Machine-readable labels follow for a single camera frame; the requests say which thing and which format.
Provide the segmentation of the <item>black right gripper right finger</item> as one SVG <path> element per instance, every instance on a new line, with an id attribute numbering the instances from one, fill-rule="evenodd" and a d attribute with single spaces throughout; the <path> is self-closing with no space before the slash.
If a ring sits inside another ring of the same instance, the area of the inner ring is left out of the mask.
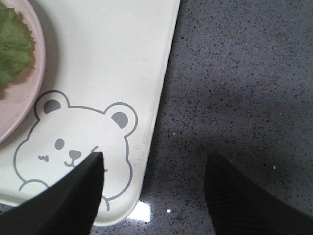
<path id="1" fill-rule="evenodd" d="M 278 200 L 223 156 L 207 157 L 204 194 L 218 235 L 311 235 L 313 218 Z"/>

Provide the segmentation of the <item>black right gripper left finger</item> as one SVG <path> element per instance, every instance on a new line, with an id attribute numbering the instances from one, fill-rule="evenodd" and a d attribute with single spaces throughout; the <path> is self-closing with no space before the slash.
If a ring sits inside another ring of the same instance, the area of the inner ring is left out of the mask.
<path id="1" fill-rule="evenodd" d="M 88 155 L 75 169 L 34 198 L 0 215 L 2 235 L 88 235 L 103 191 L 103 154 Z"/>

